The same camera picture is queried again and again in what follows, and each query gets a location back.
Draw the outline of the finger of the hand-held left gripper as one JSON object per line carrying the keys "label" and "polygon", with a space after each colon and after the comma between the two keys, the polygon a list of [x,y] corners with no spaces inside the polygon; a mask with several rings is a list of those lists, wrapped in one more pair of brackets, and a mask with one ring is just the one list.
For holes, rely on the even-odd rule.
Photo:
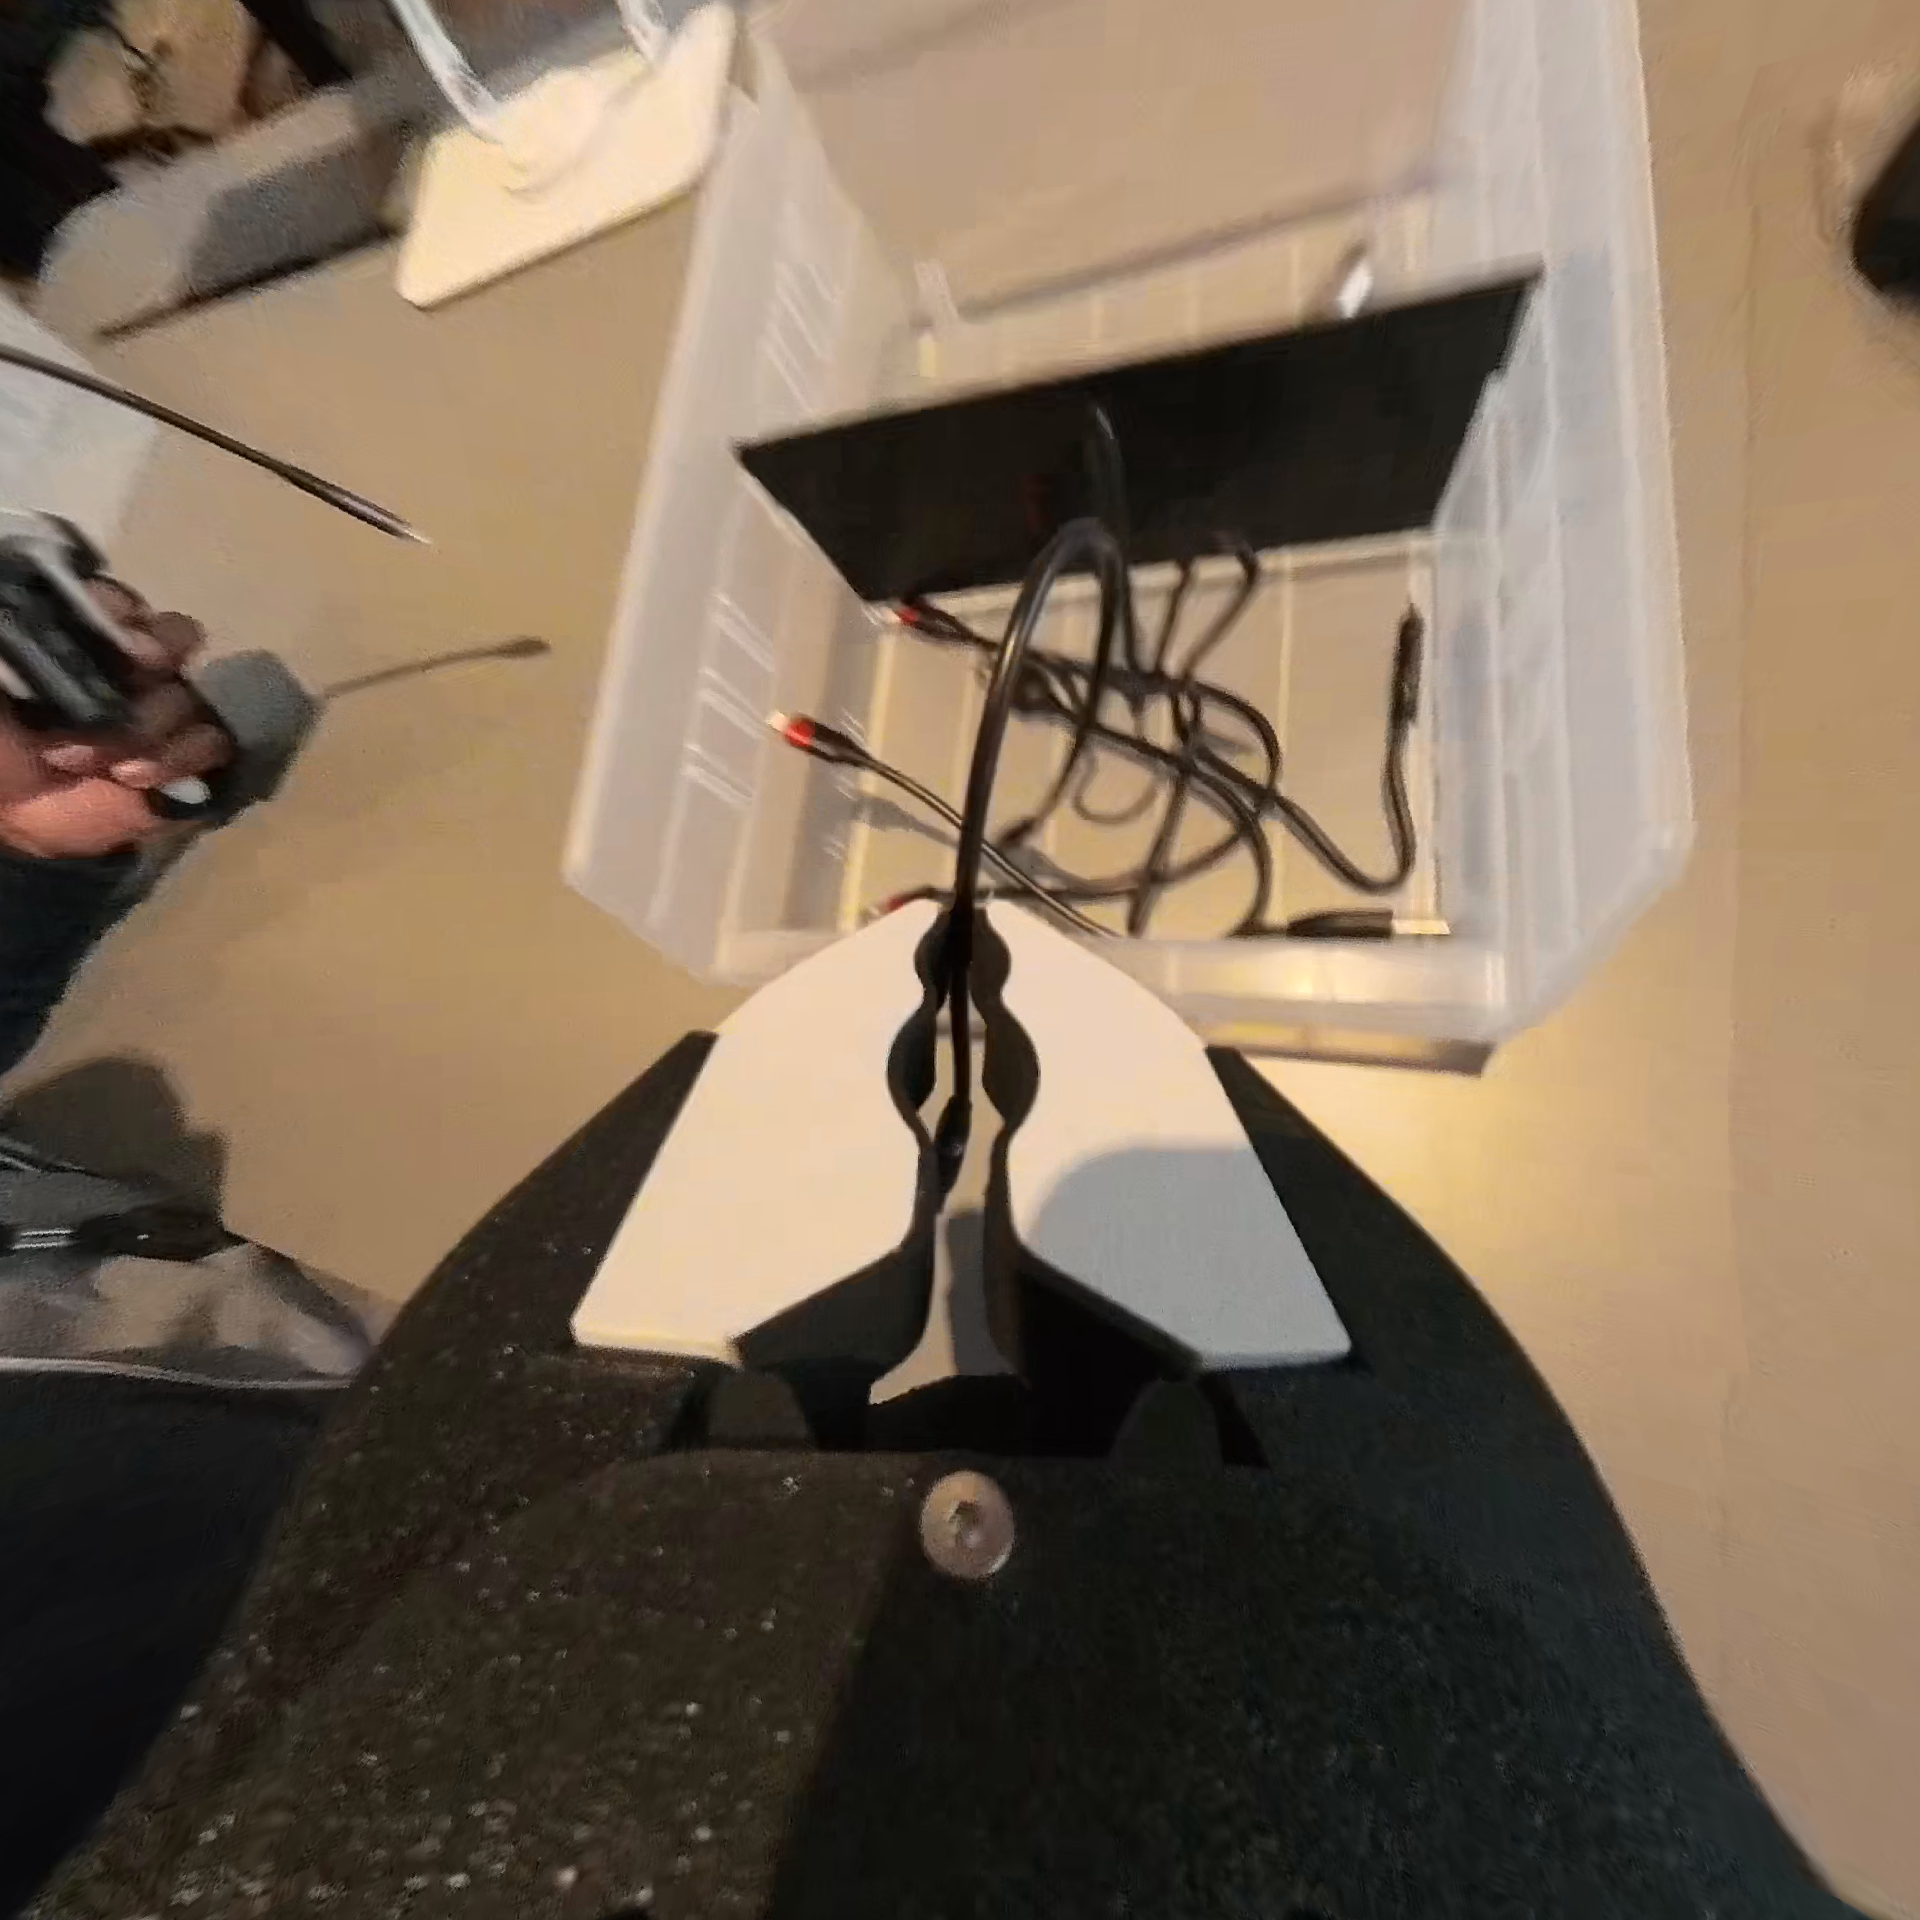
{"label": "finger of the hand-held left gripper", "polygon": [[433,537],[427,532],[424,532],[410,520],[395,514],[393,511],[378,506],[374,499],[362,497],[348,490],[346,485],[327,480],[326,476],[310,471],[300,464],[282,460],[264,448],[254,448],[222,433],[220,427],[182,413],[175,408],[116,386],[110,379],[103,379],[95,373],[72,369],[41,352],[30,352],[25,348],[15,348],[7,343],[3,346],[3,367],[30,377],[41,377],[66,391],[108,402],[120,412],[163,426],[201,445],[215,448],[222,456],[272,476],[286,488],[300,491],[302,497],[315,499],[319,503],[350,516],[358,523],[364,523],[366,528],[385,537],[393,537],[416,547],[433,547]]}

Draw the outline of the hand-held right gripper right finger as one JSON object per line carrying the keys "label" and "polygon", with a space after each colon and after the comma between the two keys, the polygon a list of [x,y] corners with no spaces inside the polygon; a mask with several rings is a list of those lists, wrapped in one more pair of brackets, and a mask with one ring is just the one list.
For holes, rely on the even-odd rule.
{"label": "hand-held right gripper right finger", "polygon": [[1081,1327],[1176,1375],[1335,1363],[1354,1343],[1209,1048],[1023,907],[976,917],[980,1084],[1000,1120],[984,1284],[1023,1375]]}

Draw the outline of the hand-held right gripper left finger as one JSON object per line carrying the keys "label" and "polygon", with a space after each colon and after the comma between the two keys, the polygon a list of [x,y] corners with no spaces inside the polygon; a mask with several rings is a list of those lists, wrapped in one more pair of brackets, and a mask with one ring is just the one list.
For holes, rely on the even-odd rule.
{"label": "hand-held right gripper left finger", "polygon": [[903,906],[720,1021],[571,1314],[578,1346],[754,1365],[754,1338],[908,1239],[920,1111],[890,1060],[937,922]]}

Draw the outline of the clear plastic bin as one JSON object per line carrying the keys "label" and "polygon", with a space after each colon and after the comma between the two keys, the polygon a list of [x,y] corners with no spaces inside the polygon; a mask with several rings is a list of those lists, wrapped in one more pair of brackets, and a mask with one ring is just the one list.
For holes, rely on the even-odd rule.
{"label": "clear plastic bin", "polygon": [[[1262,945],[1250,857],[1169,888],[1135,971],[1247,1049],[1492,1049],[1695,836],[1660,259],[1634,5],[764,5],[696,202],[679,327],[567,831],[571,888],[758,987],[939,885],[939,824],[775,743],[855,730],[959,804],[976,673],[860,599],[737,443],[1539,272],[1422,532],[1257,553],[1207,671],[1282,797],[1379,868],[1385,687],[1416,915]],[[1185,636],[1232,599],[1232,541]]]}

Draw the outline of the white document stand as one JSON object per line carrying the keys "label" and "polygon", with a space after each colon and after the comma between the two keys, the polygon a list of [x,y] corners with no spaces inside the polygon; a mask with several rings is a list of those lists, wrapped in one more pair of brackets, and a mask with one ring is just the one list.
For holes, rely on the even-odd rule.
{"label": "white document stand", "polygon": [[737,5],[616,5],[620,41],[496,91],[435,5],[391,7],[452,119],[416,169],[395,290],[440,308],[679,202],[718,149]]}

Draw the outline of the black divider panel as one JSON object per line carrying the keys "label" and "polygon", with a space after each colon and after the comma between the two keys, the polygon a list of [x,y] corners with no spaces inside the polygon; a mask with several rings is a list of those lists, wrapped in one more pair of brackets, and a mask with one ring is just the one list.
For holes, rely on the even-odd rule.
{"label": "black divider panel", "polygon": [[1010,585],[1096,516],[1136,564],[1434,527],[1542,274],[737,443],[870,604]]}

